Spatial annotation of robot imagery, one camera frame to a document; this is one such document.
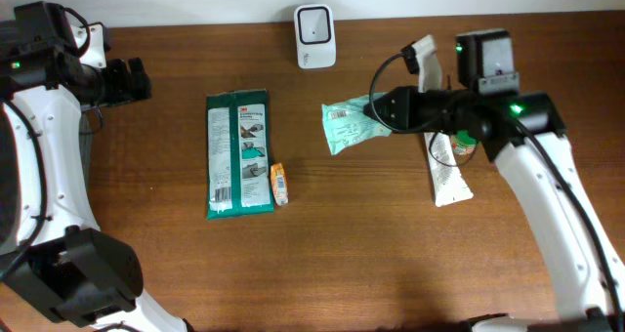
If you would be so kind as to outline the light green pouch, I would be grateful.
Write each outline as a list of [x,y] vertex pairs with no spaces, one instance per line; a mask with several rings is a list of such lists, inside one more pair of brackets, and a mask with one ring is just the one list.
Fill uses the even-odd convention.
[[387,137],[392,130],[364,114],[367,95],[321,106],[322,126],[329,151],[337,155],[347,147],[376,137]]

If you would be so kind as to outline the green lid plastic jar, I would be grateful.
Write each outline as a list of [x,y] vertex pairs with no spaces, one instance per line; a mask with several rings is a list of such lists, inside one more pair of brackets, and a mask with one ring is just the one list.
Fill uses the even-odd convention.
[[469,136],[467,131],[459,131],[450,137],[453,152],[458,156],[469,156],[477,148],[478,141]]

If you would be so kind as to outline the white tube gold cap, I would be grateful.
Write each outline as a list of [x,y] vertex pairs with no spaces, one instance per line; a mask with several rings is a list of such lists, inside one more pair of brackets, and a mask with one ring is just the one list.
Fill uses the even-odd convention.
[[473,192],[457,166],[448,136],[425,133],[424,142],[434,186],[434,203],[442,207],[472,199]]

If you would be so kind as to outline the small orange box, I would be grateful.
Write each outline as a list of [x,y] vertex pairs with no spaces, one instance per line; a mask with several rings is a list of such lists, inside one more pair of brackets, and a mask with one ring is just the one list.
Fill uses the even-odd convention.
[[271,166],[271,187],[274,200],[278,206],[284,206],[289,202],[286,172],[281,163]]

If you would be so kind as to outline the green 3M gloves package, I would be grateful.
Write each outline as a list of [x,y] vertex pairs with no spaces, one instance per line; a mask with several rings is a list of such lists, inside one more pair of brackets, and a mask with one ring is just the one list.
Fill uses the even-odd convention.
[[222,220],[274,210],[270,182],[269,93],[209,96],[207,218]]

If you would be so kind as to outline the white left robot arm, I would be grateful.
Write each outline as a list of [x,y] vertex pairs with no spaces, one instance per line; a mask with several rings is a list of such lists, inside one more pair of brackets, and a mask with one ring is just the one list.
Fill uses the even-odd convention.
[[108,60],[109,48],[103,24],[56,3],[17,6],[1,24],[1,280],[54,323],[187,331],[88,200],[86,113],[151,96],[142,61]]

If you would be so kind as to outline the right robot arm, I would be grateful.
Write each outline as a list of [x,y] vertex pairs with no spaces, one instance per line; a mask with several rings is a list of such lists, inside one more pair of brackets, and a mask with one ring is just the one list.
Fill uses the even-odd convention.
[[558,319],[506,313],[464,320],[463,331],[620,331],[624,264],[580,181],[566,128],[544,92],[523,93],[510,33],[503,28],[455,39],[457,90],[443,89],[432,37],[399,52],[415,86],[371,96],[364,113],[398,134],[454,135],[479,142],[527,218],[556,296]]

